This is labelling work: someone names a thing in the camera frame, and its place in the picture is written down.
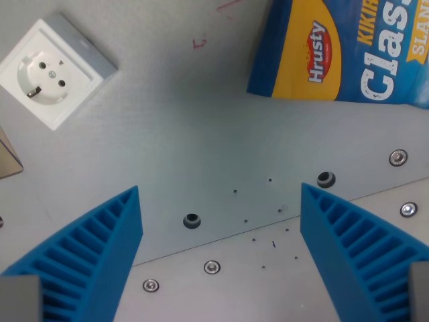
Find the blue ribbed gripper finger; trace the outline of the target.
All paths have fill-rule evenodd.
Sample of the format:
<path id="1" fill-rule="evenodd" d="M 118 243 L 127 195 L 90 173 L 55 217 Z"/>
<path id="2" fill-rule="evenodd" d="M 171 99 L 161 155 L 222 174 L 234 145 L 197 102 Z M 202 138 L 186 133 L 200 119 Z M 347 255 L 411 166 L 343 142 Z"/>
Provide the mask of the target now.
<path id="1" fill-rule="evenodd" d="M 427 245 L 306 183 L 300 232 L 341 321 L 410 321 L 408 272 L 428 259 Z"/>
<path id="2" fill-rule="evenodd" d="M 137 186 L 45 239 L 4 276 L 38 276 L 43 321 L 112 321 L 143 236 Z"/>

